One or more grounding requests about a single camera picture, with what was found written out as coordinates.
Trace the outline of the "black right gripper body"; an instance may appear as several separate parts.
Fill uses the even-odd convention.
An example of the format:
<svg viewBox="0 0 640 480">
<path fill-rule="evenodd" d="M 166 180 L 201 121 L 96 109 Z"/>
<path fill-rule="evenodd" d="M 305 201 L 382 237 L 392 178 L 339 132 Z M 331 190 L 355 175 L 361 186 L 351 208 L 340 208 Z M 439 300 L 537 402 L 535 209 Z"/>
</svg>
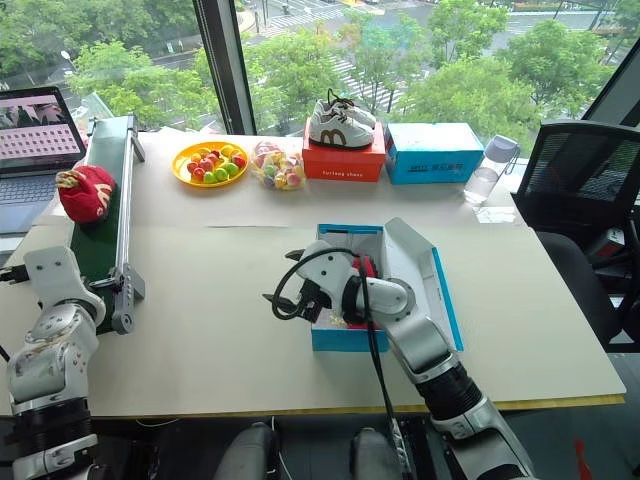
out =
<svg viewBox="0 0 640 480">
<path fill-rule="evenodd" d="M 316 322 L 323 309 L 331 309 L 332 301 L 328 294 L 312 281 L 304 281 L 300 291 L 302 318 L 308 322 Z"/>
</svg>

